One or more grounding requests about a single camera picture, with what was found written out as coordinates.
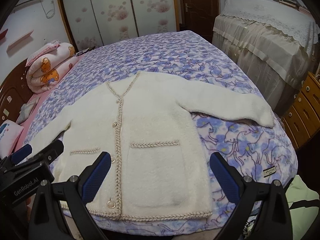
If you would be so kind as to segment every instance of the wooden door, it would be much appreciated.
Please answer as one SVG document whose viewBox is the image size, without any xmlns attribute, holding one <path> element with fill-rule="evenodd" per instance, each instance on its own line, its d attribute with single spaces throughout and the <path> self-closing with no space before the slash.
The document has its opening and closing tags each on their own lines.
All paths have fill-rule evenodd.
<svg viewBox="0 0 320 240">
<path fill-rule="evenodd" d="M 213 25 L 219 15 L 218 0 L 183 0 L 185 25 L 201 37 L 212 42 Z"/>
</svg>

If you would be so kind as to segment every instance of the fabric label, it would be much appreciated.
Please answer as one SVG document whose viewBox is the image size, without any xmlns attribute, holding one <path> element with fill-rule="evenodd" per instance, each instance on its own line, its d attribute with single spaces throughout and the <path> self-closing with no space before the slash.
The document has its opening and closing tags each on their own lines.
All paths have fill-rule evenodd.
<svg viewBox="0 0 320 240">
<path fill-rule="evenodd" d="M 271 167 L 269 169 L 263 170 L 263 177 L 264 178 L 268 177 L 268 176 L 270 176 L 270 175 L 272 175 L 274 173 L 276 173 L 276 167 L 275 166 L 273 166 L 273 167 Z"/>
</svg>

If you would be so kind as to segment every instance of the braided trim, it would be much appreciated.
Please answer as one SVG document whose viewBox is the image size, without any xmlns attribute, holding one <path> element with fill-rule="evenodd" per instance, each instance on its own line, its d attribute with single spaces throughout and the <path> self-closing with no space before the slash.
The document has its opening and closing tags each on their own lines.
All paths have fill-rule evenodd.
<svg viewBox="0 0 320 240">
<path fill-rule="evenodd" d="M 121 139 L 120 139 L 120 129 L 122 124 L 122 107 L 123 107 L 123 97 L 127 94 L 127 92 L 131 89 L 134 82 L 137 80 L 138 76 L 140 75 L 140 71 L 137 72 L 134 79 L 129 84 L 126 91 L 119 95 L 113 87 L 110 86 L 109 82 L 106 82 L 107 87 L 110 91 L 120 100 L 119 107 L 118 107 L 118 116 L 117 116 L 117 126 L 115 130 L 116 141 L 115 141 L 115 151 L 116 151 L 116 212 L 115 212 L 115 219 L 120 219 L 121 210 L 122 210 L 122 196 L 121 196 L 121 166 L 122 166 L 122 159 L 121 159 Z"/>
<path fill-rule="evenodd" d="M 167 141 L 167 142 L 154 142 L 154 143 L 131 143 L 131 148 L 150 148 L 150 147 L 161 147 L 161 146 L 176 146 L 180 145 L 179 140 Z"/>
<path fill-rule="evenodd" d="M 99 150 L 100 150 L 100 148 L 86 149 L 86 150 L 75 150 L 75 151 L 71 151 L 70 155 L 74 155 L 74 154 L 94 154 L 94 153 L 97 153 Z"/>
<path fill-rule="evenodd" d="M 126 91 L 122 94 L 122 95 L 119 95 L 114 89 L 113 87 L 110 86 L 110 82 L 107 81 L 106 82 L 106 85 L 108 86 L 108 88 L 111 90 L 111 92 L 120 99 L 120 97 L 124 97 L 127 92 L 131 89 L 132 85 L 134 84 L 134 82 L 137 80 L 138 76 L 140 75 L 140 71 L 138 71 L 136 73 L 136 76 L 134 77 L 134 79 L 131 81 L 131 83 L 129 84 L 128 88 L 126 89 Z"/>
<path fill-rule="evenodd" d="M 63 209 L 67 209 L 68 205 L 62 203 L 61 207 Z M 151 222 L 151 221 L 162 221 L 162 220 L 179 220 L 179 219 L 196 219 L 196 218 L 206 218 L 212 215 L 212 211 L 204 211 L 204 212 L 191 212 L 185 214 L 177 214 L 177 215 L 166 215 L 166 216 L 149 216 L 149 217 L 137 217 L 137 216 L 129 216 L 129 215 L 116 215 L 115 213 L 88 209 L 89 213 L 95 216 L 100 217 L 108 217 L 110 220 L 130 220 L 137 222 Z"/>
</svg>

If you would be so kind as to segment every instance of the wardrobe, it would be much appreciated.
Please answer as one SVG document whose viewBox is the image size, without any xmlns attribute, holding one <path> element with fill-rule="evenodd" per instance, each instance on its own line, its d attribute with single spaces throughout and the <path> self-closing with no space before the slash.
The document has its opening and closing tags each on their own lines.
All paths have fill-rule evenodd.
<svg viewBox="0 0 320 240">
<path fill-rule="evenodd" d="M 78 50 L 179 28 L 177 0 L 58 0 Z"/>
</svg>

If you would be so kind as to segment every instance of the lace tablecloth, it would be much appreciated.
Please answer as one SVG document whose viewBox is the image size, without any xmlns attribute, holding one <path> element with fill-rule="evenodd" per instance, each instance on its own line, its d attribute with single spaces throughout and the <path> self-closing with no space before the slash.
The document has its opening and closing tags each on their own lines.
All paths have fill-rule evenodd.
<svg viewBox="0 0 320 240">
<path fill-rule="evenodd" d="M 269 24 L 292 36 L 309 54 L 320 29 L 314 19 L 284 4 L 268 0 L 226 0 L 222 16 Z"/>
</svg>

